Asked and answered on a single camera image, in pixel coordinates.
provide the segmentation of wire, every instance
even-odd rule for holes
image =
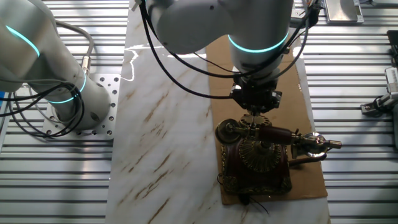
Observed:
[[[74,87],[72,84],[65,86],[65,88],[68,88],[69,90],[74,90]],[[30,134],[31,136],[42,137],[42,138],[52,138],[52,137],[64,136],[64,135],[72,132],[80,124],[80,122],[82,121],[82,119],[84,117],[84,112],[85,112],[84,102],[81,98],[80,91],[79,90],[71,91],[71,94],[72,94],[72,96],[74,96],[73,100],[75,102],[75,115],[73,117],[76,118],[76,114],[79,114],[80,110],[81,110],[81,116],[80,116],[80,119],[78,120],[78,122],[74,125],[74,127],[70,128],[69,131],[67,131],[67,129],[73,124],[75,119],[72,119],[61,131],[59,131],[55,134],[47,134],[47,133],[44,133],[44,132],[38,130],[31,123],[29,123],[28,120],[26,119],[26,117],[24,116],[24,114],[22,112],[20,112],[20,115],[21,115],[22,119],[24,120],[24,122],[26,122],[31,128],[33,128],[35,131],[37,131],[38,132],[38,134],[37,134],[37,133],[29,132],[21,124],[19,124],[18,120],[15,117],[15,114],[12,114],[11,116],[12,116],[14,122],[16,122],[16,124],[18,125],[18,127],[20,127],[24,132],[26,132],[27,134]],[[19,102],[16,101],[15,104],[17,106],[18,111],[21,111],[22,109],[19,106]],[[9,110],[13,113],[12,107],[11,107],[11,101],[9,101],[7,105],[9,107]]]
[[[257,204],[259,204],[259,205],[267,212],[267,214],[269,215],[268,210],[267,210],[263,205],[261,205],[260,202],[256,201],[254,198],[252,198],[252,197],[250,197],[250,196],[249,196],[249,198],[250,198],[251,200],[253,200],[254,202],[256,202]]]
[[[53,92],[54,89],[64,87],[65,85],[72,85],[72,89],[69,90],[69,91],[67,91],[67,92],[54,94],[54,95],[52,95],[52,96],[57,96],[57,95],[65,94],[65,93],[70,93],[70,92],[72,92],[72,91],[75,91],[75,89],[77,89],[76,86],[75,86],[75,84],[70,84],[70,83],[68,83],[68,82],[61,82],[61,84],[59,84],[59,85],[57,85],[57,86],[55,86],[55,87],[52,87],[51,89],[45,90],[45,91],[43,91],[43,92],[41,92],[41,93],[38,93],[38,94],[36,94],[36,95],[24,96],[24,97],[19,97],[19,98],[14,98],[14,99],[0,98],[0,100],[3,100],[3,101],[24,101],[24,100],[30,100],[30,99],[37,98],[37,97],[39,97],[39,96],[41,96],[41,95],[46,95],[46,96],[47,96],[47,95],[49,95],[51,92]]]
[[[200,97],[204,97],[204,98],[209,98],[209,99],[217,99],[217,100],[225,100],[225,99],[232,99],[232,96],[211,96],[211,95],[206,95],[206,94],[202,94],[202,93],[198,93],[195,92],[193,90],[188,89],[187,87],[183,86],[181,83],[179,83],[173,76],[171,76],[171,74],[169,73],[169,71],[167,71],[167,69],[164,67],[162,61],[160,61],[159,56],[156,53],[154,44],[152,43],[152,39],[150,37],[149,34],[149,30],[148,30],[148,25],[147,25],[147,21],[146,21],[146,17],[144,15],[144,11],[146,11],[145,5],[141,4],[140,5],[140,10],[141,10],[141,16],[142,16],[142,22],[144,23],[144,29],[145,29],[145,33],[146,36],[148,38],[148,43],[150,45],[150,49],[152,51],[152,53],[154,54],[154,57],[157,61],[157,63],[159,64],[159,66],[162,68],[162,70],[164,71],[164,73],[166,73],[166,75],[177,85],[179,86],[181,89],[196,95],[196,96],[200,96]]]
[[[224,185],[223,183],[221,183],[220,182],[220,177],[222,177],[223,176],[223,174],[218,174],[217,175],[217,182],[222,186],[222,185]]]
[[[85,56],[88,56],[88,57],[91,56],[91,53],[93,52],[93,49],[94,49],[94,40],[93,40],[92,36],[87,31],[83,30],[80,27],[77,27],[77,26],[74,26],[71,24],[67,24],[66,22],[62,22],[62,21],[56,20],[55,23],[60,27],[75,31],[75,32],[85,36],[89,42],[89,46],[88,46],[87,53],[85,54]]]
[[[35,83],[39,85],[53,85],[57,83],[68,83],[67,81],[62,81],[62,80],[56,80],[56,79],[36,79],[36,80],[6,80],[3,78],[0,78],[0,81],[2,82],[9,82],[9,83]]]
[[[307,4],[305,4],[305,0],[303,0],[303,5],[304,5],[304,10],[305,13],[308,15],[308,6]],[[289,71],[295,64],[296,62],[299,60],[301,54],[304,51],[304,47],[307,44],[307,39],[308,39],[308,30],[310,29],[310,21],[306,20],[305,21],[305,36],[304,36],[304,40],[303,43],[301,44],[301,48],[300,48],[300,52],[297,54],[297,56],[294,58],[294,60],[292,61],[292,63],[290,63],[290,65],[288,67],[285,68],[285,70],[281,71],[278,75],[276,75],[276,77],[273,78],[279,78],[281,75],[283,75],[284,73],[286,73],[287,71]]]
[[[29,95],[32,96],[32,95],[33,95],[33,93],[32,93],[32,87],[28,86],[28,88],[29,88]],[[69,119],[68,121],[60,121],[56,116],[54,116],[54,119],[56,119],[56,120],[53,120],[53,119],[49,118],[49,117],[39,108],[39,106],[37,106],[37,104],[35,104],[34,106],[36,107],[37,111],[39,111],[39,113],[40,113],[45,119],[47,119],[47,120],[49,120],[49,121],[51,121],[51,122],[53,122],[53,123],[67,124],[67,123],[71,122],[72,120],[74,120],[74,119],[77,117],[77,115],[78,115],[78,113],[75,114],[75,115],[74,115],[71,119]]]
[[[148,12],[146,11],[146,2],[143,1],[142,4],[140,5],[140,10],[141,10],[141,15],[145,18],[145,20],[148,22],[152,32],[154,33],[154,35],[157,37],[155,30],[153,28],[152,25],[152,21],[149,18]],[[312,11],[312,8],[306,13],[305,17],[302,19],[302,23],[296,28],[294,34],[291,36],[291,38],[287,41],[287,43],[281,48],[281,50],[279,52],[277,52],[276,54],[274,54],[271,58],[269,58],[267,61],[261,63],[256,69],[251,70],[249,72],[246,73],[240,73],[240,74],[236,74],[236,75],[221,75],[221,74],[215,74],[215,73],[211,73],[211,72],[207,72],[204,71],[200,68],[197,68],[193,65],[190,65],[189,63],[187,63],[186,61],[182,60],[177,54],[170,52],[169,53],[171,55],[173,55],[179,62],[183,63],[185,66],[187,66],[188,68],[191,68],[197,72],[203,73],[205,75],[209,75],[211,77],[216,77],[216,78],[240,78],[240,77],[248,77],[250,75],[253,75],[257,72],[260,72],[261,70],[263,70],[264,68],[266,68],[267,66],[269,66],[271,63],[273,63],[276,59],[279,58],[280,55],[282,55],[287,47],[292,43],[292,41],[294,40],[295,36],[298,34],[299,30],[303,27],[303,25],[305,24],[305,21],[308,20],[310,13]]]
[[[293,45],[293,43],[301,37],[301,35],[303,35],[305,33],[305,31],[301,32],[298,36],[296,36],[296,38],[293,40],[293,42],[289,45],[289,47],[291,47]]]
[[[210,63],[210,64],[212,64],[212,65],[214,65],[214,66],[216,66],[216,67],[218,67],[218,68],[220,68],[220,69],[222,69],[222,70],[226,71],[226,72],[231,72],[231,73],[241,73],[241,72],[234,72],[234,71],[228,70],[228,69],[226,69],[226,68],[223,68],[223,67],[221,67],[221,66],[217,65],[216,63],[214,63],[214,62],[211,62],[211,61],[209,61],[209,60],[207,60],[207,59],[205,59],[205,58],[201,57],[201,56],[200,56],[200,55],[198,55],[196,52],[194,52],[193,54],[194,54],[194,55],[196,55],[198,58],[200,58],[200,59],[202,59],[202,60],[204,60],[204,61],[206,61],[206,62],[208,62],[208,63]]]
[[[11,111],[9,113],[0,114],[0,117],[10,116],[10,115],[18,114],[18,113],[20,113],[22,111],[28,110],[33,105],[35,105],[37,102],[39,102],[42,98],[44,98],[48,94],[50,94],[52,91],[56,90],[57,88],[62,87],[62,85],[64,85],[64,84],[59,84],[59,85],[57,85],[57,86],[55,86],[55,87],[53,87],[53,88],[51,88],[49,90],[44,91],[43,93],[41,93],[41,95],[35,101],[33,101],[31,104],[27,105],[25,108],[22,108],[22,109],[17,110],[17,111]],[[21,98],[13,99],[13,100],[10,99],[10,98],[0,98],[0,100],[8,101],[8,102],[10,102],[10,101],[20,101],[19,99],[21,99]]]

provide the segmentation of metal bracket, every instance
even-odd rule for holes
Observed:
[[[380,112],[375,109],[373,102],[361,105],[361,112],[363,115],[370,116],[373,118],[378,118],[383,115],[383,112]]]
[[[53,139],[47,139],[48,141],[109,141],[114,138],[114,130],[116,127],[116,114],[118,111],[118,100],[119,100],[119,88],[121,76],[118,74],[90,74],[90,78],[100,83],[108,91],[111,97],[111,107],[106,118],[96,127],[86,131],[73,131],[65,136]],[[46,115],[49,118],[56,118],[53,114],[53,107],[48,104]],[[57,133],[64,128],[64,125],[51,122],[49,120],[44,121],[43,132],[51,131],[51,133]]]

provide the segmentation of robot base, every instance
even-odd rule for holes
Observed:
[[[90,74],[90,78],[96,83],[100,83],[108,91],[111,98],[111,107],[106,118],[91,130],[72,131],[71,133],[48,141],[109,141],[114,138],[116,127],[116,114],[118,111],[119,87],[121,76],[118,74]],[[48,104],[46,115],[49,118],[56,118],[55,110],[51,104]],[[63,124],[44,121],[43,132],[57,133],[64,128]]]

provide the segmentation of aluminum mounting plate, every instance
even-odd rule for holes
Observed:
[[[359,0],[325,0],[328,23],[363,23]]]
[[[106,118],[100,122],[99,125],[91,130],[85,131],[72,131],[71,133],[53,139],[47,139],[48,141],[109,141],[114,138],[114,129],[116,126],[116,113],[118,111],[118,99],[119,99],[119,87],[121,76],[118,74],[90,74],[90,78],[100,83],[108,91],[111,98],[111,106]],[[49,118],[54,118],[56,115],[53,114],[52,105],[49,103],[46,111],[46,115]],[[51,133],[57,133],[64,128],[64,125],[51,122],[47,119],[44,120],[43,132],[51,131]]]

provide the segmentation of black cable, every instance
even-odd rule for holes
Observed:
[[[62,85],[64,85],[64,83],[59,84],[59,85],[57,85],[57,86],[51,88],[50,90],[54,91],[54,90],[56,90],[57,88],[60,88]],[[20,109],[20,110],[12,111],[12,112],[9,112],[9,113],[0,114],[0,118],[5,117],[5,116],[10,116],[10,115],[18,114],[18,113],[20,113],[20,112],[22,112],[22,111],[28,110],[29,108],[31,108],[32,106],[34,106],[37,102],[39,102],[42,98],[46,97],[48,94],[51,93],[51,91],[50,91],[50,92],[48,92],[48,91],[49,91],[49,90],[45,91],[44,94],[42,93],[42,95],[40,95],[35,101],[33,101],[31,104],[27,105],[26,107],[24,107],[24,108],[22,108],[22,109]]]
[[[296,36],[296,38],[293,40],[293,42],[289,45],[289,47],[291,47],[293,45],[293,43],[301,37],[301,35],[303,35],[305,33],[305,31],[301,32],[299,35]]]
[[[144,4],[141,4],[141,5],[140,5],[140,10],[141,10],[142,22],[144,23],[144,29],[145,29],[146,36],[147,36],[147,38],[148,38],[148,43],[149,43],[149,45],[150,45],[150,49],[151,49],[152,53],[154,54],[154,57],[155,57],[157,63],[158,63],[159,66],[162,68],[163,72],[166,73],[166,75],[167,75],[177,86],[179,86],[181,89],[183,89],[183,90],[185,90],[185,91],[187,91],[187,92],[189,92],[189,93],[191,93],[191,94],[193,94],[193,95],[200,96],[200,97],[204,97],[204,98],[217,99],[217,100],[232,99],[231,96],[211,96],[211,95],[206,95],[206,94],[202,94],[202,93],[195,92],[195,91],[190,90],[190,89],[188,89],[187,87],[183,86],[183,85],[182,85],[181,83],[179,83],[173,76],[171,76],[171,74],[169,73],[169,71],[167,71],[167,69],[164,67],[163,63],[160,61],[160,58],[159,58],[159,56],[158,56],[157,53],[156,53],[154,44],[152,43],[152,39],[151,39],[151,37],[150,37],[149,30],[148,30],[148,25],[147,25],[146,17],[145,17],[145,15],[144,15],[144,13],[143,13],[144,11],[146,12],[146,8],[145,8],[145,5],[144,5]]]
[[[220,68],[220,69],[222,69],[222,70],[226,71],[226,72],[231,72],[231,73],[241,73],[241,72],[234,72],[234,71],[228,70],[228,69],[226,69],[226,68],[223,68],[223,67],[221,67],[221,66],[217,65],[216,63],[214,63],[214,62],[212,62],[212,61],[209,61],[209,60],[207,60],[207,59],[205,59],[205,58],[201,57],[201,56],[200,56],[200,55],[198,55],[196,52],[194,52],[193,54],[194,54],[194,55],[196,55],[198,58],[200,58],[200,59],[202,59],[202,60],[204,60],[204,61],[206,61],[206,62],[208,62],[208,63],[210,63],[210,64],[212,64],[212,65],[214,65],[214,66],[216,66],[216,67],[218,67],[218,68]]]
[[[48,94],[50,94],[51,92],[53,92],[53,91],[56,90],[57,88],[61,88],[61,87],[63,87],[64,85],[65,85],[64,83],[61,83],[61,84],[59,84],[59,85],[57,85],[57,86],[55,86],[55,87],[52,87],[52,88],[50,88],[50,89],[48,89],[48,90],[45,90],[45,91],[43,91],[43,92],[41,92],[41,93],[38,93],[38,94],[32,95],[32,96],[25,96],[25,97],[18,97],[18,98],[1,98],[1,97],[0,97],[0,100],[1,100],[1,101],[11,101],[11,102],[14,102],[14,101],[31,100],[31,99],[40,97],[40,96],[42,96],[42,95],[47,96]]]
[[[263,206],[263,205],[261,205],[260,204],[260,202],[258,202],[258,201],[256,201],[254,198],[252,198],[252,197],[249,197],[251,200],[253,200],[254,202],[256,202],[257,204],[259,204],[266,212],[267,212],[267,214],[269,215],[269,212],[268,212],[268,210]]]
[[[72,132],[80,124],[81,120],[83,119],[83,116],[84,116],[84,102],[83,102],[83,100],[81,98],[80,91],[78,91],[78,90],[76,91],[72,84],[66,86],[65,88],[71,90],[70,93],[72,94],[72,97],[74,97],[74,99],[73,99],[73,102],[75,103],[75,114],[74,114],[74,116],[76,116],[77,113],[80,112],[80,108],[81,108],[81,116],[80,116],[79,121],[69,131],[67,131],[67,129],[75,122],[75,119],[71,120],[61,131],[59,131],[59,132],[57,132],[55,134],[47,134],[47,133],[44,133],[44,132],[38,130],[34,125],[32,125],[30,122],[28,122],[28,120],[26,119],[26,117],[24,116],[24,114],[22,112],[20,112],[20,115],[21,115],[22,119],[24,120],[24,122],[27,123],[32,129],[37,131],[39,134],[32,133],[32,132],[29,132],[28,130],[26,130],[21,124],[19,124],[19,122],[16,119],[15,115],[12,114],[11,116],[12,116],[14,122],[24,132],[26,132],[27,134],[30,134],[31,136],[35,136],[35,137],[42,137],[42,138],[61,137],[61,136],[64,136],[64,135]],[[15,104],[17,106],[17,109],[20,111],[21,107],[19,106],[19,102],[16,101]],[[11,102],[8,103],[8,107],[9,107],[9,110],[12,111]]]
[[[152,25],[152,21],[150,21],[148,12],[147,12],[147,10],[146,10],[146,3],[145,3],[145,1],[143,1],[142,4],[140,5],[140,10],[141,10],[141,15],[142,15],[142,16],[145,18],[145,20],[148,22],[148,24],[149,24],[149,26],[150,26],[152,32],[153,32],[154,35],[156,36],[155,30],[154,30],[153,25]],[[209,76],[211,76],[211,77],[216,77],[216,78],[240,78],[240,77],[247,77],[247,76],[253,75],[253,74],[257,73],[257,72],[260,72],[261,70],[263,70],[264,68],[266,68],[267,66],[269,66],[269,65],[272,64],[275,60],[277,60],[277,59],[280,57],[280,55],[282,55],[282,54],[286,51],[287,47],[288,47],[289,45],[291,45],[291,43],[292,43],[293,40],[295,39],[296,35],[298,34],[298,32],[300,31],[300,29],[301,29],[301,28],[303,27],[303,25],[305,24],[305,21],[309,18],[309,16],[310,16],[312,10],[313,10],[313,8],[311,7],[311,8],[308,10],[307,15],[305,15],[305,17],[302,19],[301,24],[296,28],[296,30],[295,30],[295,32],[293,33],[293,35],[291,36],[291,38],[290,38],[290,39],[288,40],[288,42],[281,48],[281,50],[280,50],[279,52],[277,52],[276,54],[274,54],[274,56],[272,56],[271,58],[269,58],[267,61],[261,63],[256,69],[254,69],[254,70],[252,70],[252,71],[250,71],[250,72],[241,73],[241,74],[236,74],[236,75],[221,75],[221,74],[215,74],[215,73],[211,73],[211,72],[204,71],[204,70],[202,70],[202,69],[200,69],[200,68],[197,68],[197,67],[195,67],[195,66],[193,66],[193,65],[190,65],[189,63],[187,63],[186,61],[182,60],[177,54],[175,54],[175,53],[173,53],[173,52],[170,52],[170,51],[169,51],[169,53],[170,53],[171,55],[173,55],[179,62],[181,62],[181,63],[183,63],[185,66],[187,66],[188,68],[191,68],[191,69],[193,69],[193,70],[195,70],[195,71],[197,71],[197,72],[203,73],[203,74],[205,74],[205,75],[209,75]]]
[[[310,21],[306,20],[305,21],[305,35],[304,35],[304,40],[303,43],[301,44],[301,48],[300,48],[300,52],[297,54],[297,56],[293,59],[292,63],[290,63],[290,65],[288,67],[286,67],[283,71],[281,71],[278,75],[276,75],[275,77],[273,77],[274,79],[279,78],[281,75],[285,74],[287,71],[289,71],[295,64],[296,62],[299,60],[301,54],[304,51],[304,47],[307,44],[307,40],[308,40],[308,31],[310,29]]]
[[[220,177],[223,176],[223,174],[218,174],[217,175],[217,182],[222,186],[224,185],[223,183],[220,182]]]

